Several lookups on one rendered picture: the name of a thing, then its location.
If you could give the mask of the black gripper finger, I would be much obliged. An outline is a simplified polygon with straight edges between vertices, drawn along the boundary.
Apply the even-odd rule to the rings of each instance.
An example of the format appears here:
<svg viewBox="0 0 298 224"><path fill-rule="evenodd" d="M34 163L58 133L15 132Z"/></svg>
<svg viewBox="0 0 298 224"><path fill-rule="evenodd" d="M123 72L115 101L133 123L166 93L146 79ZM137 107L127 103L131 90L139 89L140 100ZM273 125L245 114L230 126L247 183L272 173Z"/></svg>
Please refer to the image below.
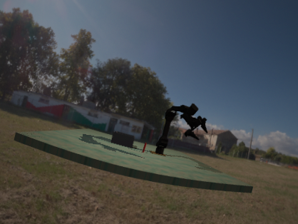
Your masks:
<svg viewBox="0 0 298 224"><path fill-rule="evenodd" d="M193 137L193 138L196 138L199 140L199 138L194 134L194 132L190 133L189 136Z"/></svg>
<svg viewBox="0 0 298 224"><path fill-rule="evenodd" d="M204 122L204 123L201 125L201 127L202 127L202 129L203 129L205 132L207 132L207 129L206 129L205 123L206 123L206 122Z"/></svg>

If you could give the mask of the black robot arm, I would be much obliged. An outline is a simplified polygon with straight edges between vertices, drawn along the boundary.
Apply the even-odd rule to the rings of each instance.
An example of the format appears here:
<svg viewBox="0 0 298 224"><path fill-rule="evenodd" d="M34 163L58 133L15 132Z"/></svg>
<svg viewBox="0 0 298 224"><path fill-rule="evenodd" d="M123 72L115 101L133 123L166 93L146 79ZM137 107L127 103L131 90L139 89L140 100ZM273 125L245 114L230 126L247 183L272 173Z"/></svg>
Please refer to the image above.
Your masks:
<svg viewBox="0 0 298 224"><path fill-rule="evenodd" d="M173 113L171 111L175 111L175 112ZM180 115L180 119L183 118L187 122L198 111L198 107L194 103L192 103L190 107L185 105L172 106L165 112L165 120L166 120L165 127L163 130L162 137L156 143L156 146L157 146L155 151L156 153L163 155L164 148L166 148L169 141L168 132L170 129L170 124L171 124L171 121L174 119L174 117L177 115L177 111L184 113L183 115ZM194 118L193 121L190 120L190 125L192 125L192 127L197 126L199 123L202 123L201 121L202 121L202 118L198 116L197 118Z"/></svg>

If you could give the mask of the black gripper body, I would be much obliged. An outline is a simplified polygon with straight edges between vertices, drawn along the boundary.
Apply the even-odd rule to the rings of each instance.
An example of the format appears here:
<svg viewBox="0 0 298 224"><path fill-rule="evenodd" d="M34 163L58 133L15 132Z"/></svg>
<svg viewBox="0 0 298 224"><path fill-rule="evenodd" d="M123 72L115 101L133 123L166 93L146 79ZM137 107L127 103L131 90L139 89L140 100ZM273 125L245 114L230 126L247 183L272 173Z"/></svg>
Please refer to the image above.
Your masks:
<svg viewBox="0 0 298 224"><path fill-rule="evenodd" d="M197 126L193 126L190 125L190 120L193 121L194 118L191 117L188 121L187 121L187 124L190 126L190 129L188 129L186 132L185 132L185 137L188 136L190 133L192 133L193 130L195 130L199 125L202 125L204 122L206 122L206 118L203 118L203 120L201 121L202 123L199 123Z"/></svg>

